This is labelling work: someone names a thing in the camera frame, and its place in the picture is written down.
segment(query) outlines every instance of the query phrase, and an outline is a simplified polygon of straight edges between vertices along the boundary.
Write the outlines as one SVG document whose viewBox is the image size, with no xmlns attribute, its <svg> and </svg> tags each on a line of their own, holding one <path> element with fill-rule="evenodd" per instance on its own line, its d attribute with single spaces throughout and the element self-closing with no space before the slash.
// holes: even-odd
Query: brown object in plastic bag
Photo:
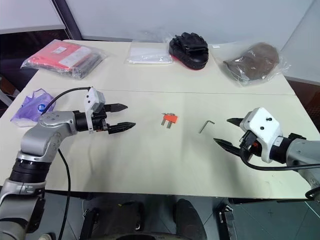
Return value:
<svg viewBox="0 0 320 240">
<path fill-rule="evenodd" d="M 279 55 L 275 47 L 259 42 L 242 56 L 223 62 L 238 80 L 245 82 L 264 79 L 279 63 Z"/>
</svg>

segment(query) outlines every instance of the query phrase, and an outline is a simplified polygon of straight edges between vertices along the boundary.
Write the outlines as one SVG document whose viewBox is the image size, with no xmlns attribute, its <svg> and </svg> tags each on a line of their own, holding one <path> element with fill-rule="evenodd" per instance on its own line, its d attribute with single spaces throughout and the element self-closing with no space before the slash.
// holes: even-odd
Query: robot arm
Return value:
<svg viewBox="0 0 320 240">
<path fill-rule="evenodd" d="M 104 105 L 103 94 L 94 88 L 89 90 L 84 102 L 85 112 L 43 114 L 37 125 L 23 136 L 11 175 L 0 192 L 1 240 L 22 240 L 26 233 L 38 229 L 44 211 L 47 173 L 66 137 L 81 131 L 119 133 L 135 125 L 132 122 L 107 124 L 106 112 L 118 112 L 127 106 L 118 103 Z"/>
<path fill-rule="evenodd" d="M 240 140 L 240 148 L 214 138 L 223 149 L 240 157 L 244 164 L 255 170 L 298 172 L 311 186 L 306 197 L 320 201 L 320 141 L 309 141 L 294 133 L 283 137 L 279 122 L 262 107 L 249 112 L 244 118 L 227 121 L 240 127 L 245 134 Z M 249 163 L 252 155 L 261 157 L 266 163 L 276 161 L 287 166 L 252 165 Z"/>
</svg>

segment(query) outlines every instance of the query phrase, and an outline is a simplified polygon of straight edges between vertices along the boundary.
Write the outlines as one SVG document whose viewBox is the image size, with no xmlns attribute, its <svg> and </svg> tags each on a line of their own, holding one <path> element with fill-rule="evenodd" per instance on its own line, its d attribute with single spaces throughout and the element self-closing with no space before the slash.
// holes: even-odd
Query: white label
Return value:
<svg viewBox="0 0 320 240">
<path fill-rule="evenodd" d="M 90 53 L 91 53 L 90 48 L 82 46 L 79 49 L 77 49 L 75 52 L 71 53 L 69 56 L 60 60 L 59 63 L 67 66 L 68 68 L 71 68 L 77 62 L 82 60 L 85 56 L 89 55 Z"/>
<path fill-rule="evenodd" d="M 62 53 L 64 50 L 66 50 L 67 48 L 66 47 L 63 47 L 63 46 L 60 46 L 58 47 L 56 50 L 53 50 L 52 53 L 54 54 L 60 54 Z"/>
<path fill-rule="evenodd" d="M 275 145 L 275 146 L 277 146 L 277 147 L 280 147 L 280 144 L 282 143 L 283 139 L 284 139 L 283 137 L 278 136 L 278 137 L 275 139 L 273 145 Z"/>
</svg>

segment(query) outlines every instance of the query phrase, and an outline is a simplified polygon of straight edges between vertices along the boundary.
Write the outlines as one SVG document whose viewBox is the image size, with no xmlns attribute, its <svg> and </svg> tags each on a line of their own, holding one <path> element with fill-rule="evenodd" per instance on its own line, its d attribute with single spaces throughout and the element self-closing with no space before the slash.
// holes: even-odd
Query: black cable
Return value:
<svg viewBox="0 0 320 240">
<path fill-rule="evenodd" d="M 64 92 L 60 93 L 58 96 L 56 96 L 54 99 L 52 99 L 51 102 L 49 102 L 49 104 L 45 107 L 45 109 L 43 110 L 41 115 L 45 114 L 48 111 L 48 109 L 51 107 L 51 105 L 55 101 L 57 101 L 61 96 L 65 95 L 67 93 L 73 92 L 73 91 L 77 91 L 77 90 L 88 90 L 89 91 L 90 88 L 91 87 L 76 87 L 76 88 L 72 88 L 72 89 L 69 89 L 67 91 L 64 91 Z M 66 170 L 66 175 L 67 175 L 67 178 L 68 178 L 68 190 L 67 190 L 67 193 L 66 193 L 66 202 L 65 202 L 63 221 L 62 221 L 62 225 L 61 225 L 60 233 L 59 233 L 59 237 L 58 237 L 58 240 L 61 240 L 62 239 L 62 235 L 63 235 L 64 230 L 65 230 L 67 217 L 68 217 L 70 195 L 71 195 L 71 177 L 70 177 L 70 171 L 69 171 L 68 163 L 67 163 L 64 155 L 62 154 L 60 148 L 58 148 L 58 153 L 60 154 L 60 157 L 62 158 L 62 161 L 63 161 L 64 166 L 65 166 L 65 170 Z"/>
<path fill-rule="evenodd" d="M 64 155 L 60 151 L 60 149 L 58 149 L 58 153 L 60 154 L 60 157 L 62 158 L 62 161 L 63 161 L 63 163 L 65 165 L 66 175 L 67 175 L 67 178 L 68 178 L 68 190 L 67 190 L 67 193 L 66 193 L 64 216 L 63 216 L 63 221 L 62 221 L 62 225 L 61 225 L 60 233 L 59 233 L 59 237 L 58 237 L 58 240 L 61 240 L 62 239 L 62 235 L 63 235 L 64 230 L 65 230 L 67 216 L 68 216 L 68 210 L 69 210 L 69 202 L 70 202 L 70 195 L 71 195 L 71 178 L 70 178 L 70 171 L 69 171 L 68 163 L 67 163 Z"/>
<path fill-rule="evenodd" d="M 313 196 L 316 192 L 320 192 L 320 186 L 315 187 L 305 193 L 305 197 L 309 200 L 315 200 L 315 197 Z"/>
<path fill-rule="evenodd" d="M 57 101 L 61 96 L 67 94 L 67 93 L 70 93 L 70 92 L 73 92 L 73 91 L 77 91 L 77 90 L 90 90 L 91 87 L 76 87 L 76 88 L 71 88 L 67 91 L 64 91 L 63 93 L 60 93 L 58 96 L 56 96 L 54 99 L 51 100 L 51 102 L 49 102 L 49 104 L 45 107 L 45 109 L 43 110 L 42 114 L 45 114 L 48 109 L 51 107 L 52 104 L 54 104 L 55 101 Z"/>
<path fill-rule="evenodd" d="M 259 171 L 289 171 L 289 170 L 301 170 L 301 169 L 315 169 L 320 168 L 320 164 L 306 164 L 299 166 L 257 166 L 249 163 L 249 159 L 246 157 L 245 149 L 240 148 L 240 158 L 242 162 L 248 167 Z"/>
</svg>

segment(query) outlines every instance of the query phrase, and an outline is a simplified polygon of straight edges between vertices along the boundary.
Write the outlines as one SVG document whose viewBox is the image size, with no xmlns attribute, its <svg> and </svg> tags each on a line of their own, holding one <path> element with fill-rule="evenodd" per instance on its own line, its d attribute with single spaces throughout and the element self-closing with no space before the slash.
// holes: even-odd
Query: clear plastic bag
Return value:
<svg viewBox="0 0 320 240">
<path fill-rule="evenodd" d="M 100 49 L 55 39 L 26 59 L 21 68 L 48 69 L 82 79 L 106 57 Z"/>
<path fill-rule="evenodd" d="M 172 35 L 161 29 L 139 32 L 132 40 L 126 62 L 129 64 L 171 64 L 169 42 Z"/>
<path fill-rule="evenodd" d="M 10 121 L 19 127 L 35 126 L 52 99 L 54 98 L 42 88 L 34 91 L 31 95 L 25 97 L 21 107 Z M 56 103 L 54 102 L 49 107 L 48 112 L 51 112 L 55 105 Z"/>
<path fill-rule="evenodd" d="M 242 86 L 267 82 L 290 67 L 282 54 L 265 42 L 215 44 L 211 51 L 218 66 Z"/>
</svg>

